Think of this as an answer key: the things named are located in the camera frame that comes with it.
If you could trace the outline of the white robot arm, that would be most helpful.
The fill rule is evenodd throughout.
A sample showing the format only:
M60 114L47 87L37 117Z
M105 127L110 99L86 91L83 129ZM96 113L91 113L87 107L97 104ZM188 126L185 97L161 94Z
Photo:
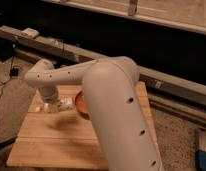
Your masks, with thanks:
M139 67L128 57L100 58L56 69L39 60L25 75L45 102L58 85L80 84L93 128L110 171L164 171L135 86Z

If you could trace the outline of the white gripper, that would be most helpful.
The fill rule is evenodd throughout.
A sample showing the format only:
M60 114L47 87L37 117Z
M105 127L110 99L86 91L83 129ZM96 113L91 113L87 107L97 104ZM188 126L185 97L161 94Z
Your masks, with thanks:
M59 112L60 102L58 100L58 89L56 86L40 87L38 89L41 99L43 100L43 112L49 113L49 104L51 104L51 112Z

